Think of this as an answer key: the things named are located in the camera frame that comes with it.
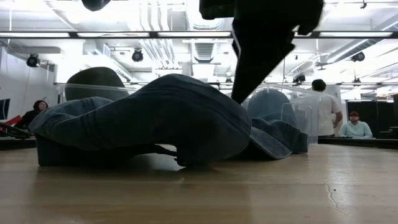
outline man in light blue shirt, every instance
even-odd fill
[[[371,139],[372,131],[366,122],[359,120],[359,114],[355,111],[349,114],[349,121],[342,125],[338,132],[340,137],[354,139]]]

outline person with dark hair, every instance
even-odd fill
[[[349,121],[342,125],[339,133],[340,137],[355,139],[371,139],[373,134],[366,122],[359,120],[359,114],[352,111],[349,114]]]
[[[43,110],[47,109],[49,105],[44,100],[38,100],[33,105],[33,110],[26,112],[20,121],[14,127],[19,129],[28,129],[30,122],[39,115]]]
[[[312,81],[312,90],[317,92],[324,92],[326,83],[322,79]],[[340,104],[334,96],[324,94],[320,97],[318,106],[318,137],[325,138],[333,136],[334,128],[343,119]],[[332,122],[332,113],[336,114],[336,119]]]

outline seated person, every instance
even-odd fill
[[[360,121],[359,114],[355,111],[349,114],[349,121],[340,128],[339,136],[354,139],[371,139],[373,137],[369,125]]]
[[[33,105],[33,110],[26,112],[26,114],[22,117],[20,121],[18,121],[14,127],[19,128],[19,129],[28,129],[30,122],[33,121],[33,119],[39,115],[40,112],[43,110],[47,109],[49,105],[43,101],[43,100],[38,100],[35,102]]]

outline ceiling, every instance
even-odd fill
[[[398,22],[398,0],[367,1],[364,9],[361,9],[362,0],[325,2],[317,30],[362,31],[388,27],[398,30],[394,25]],[[0,30],[3,31],[231,30],[231,19],[204,21],[199,17],[198,0],[111,1],[103,10],[94,13],[87,11],[80,1],[0,1]],[[254,32],[266,33],[266,30]],[[308,82],[315,78],[323,78],[326,82],[351,82],[354,76],[361,78],[362,82],[394,81],[396,72],[392,71],[396,70],[394,58],[398,54],[395,50],[398,41],[389,39],[377,44],[362,41],[366,40],[295,39],[294,51],[266,81],[291,82],[301,73],[306,75]],[[90,53],[96,49],[97,53],[103,54],[104,44],[111,51],[111,60],[106,62]],[[39,54],[42,60],[68,63],[68,66],[78,68],[114,62],[113,68],[120,68],[140,82],[149,82],[170,72],[192,75],[208,82],[224,82],[227,77],[233,77],[236,66],[231,39],[19,39],[11,40],[9,46],[21,56],[33,53],[30,52],[32,49],[43,48]],[[56,47],[60,51],[48,54],[45,47]],[[131,60],[134,49],[142,49],[143,61]],[[366,58],[362,62],[352,62],[343,54],[347,51],[351,52],[349,57],[353,52],[363,52]],[[331,56],[338,60],[331,61]]]

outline wooden floor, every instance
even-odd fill
[[[315,146],[203,170],[159,155],[43,168],[35,149],[0,151],[0,223],[398,223],[398,151]]]

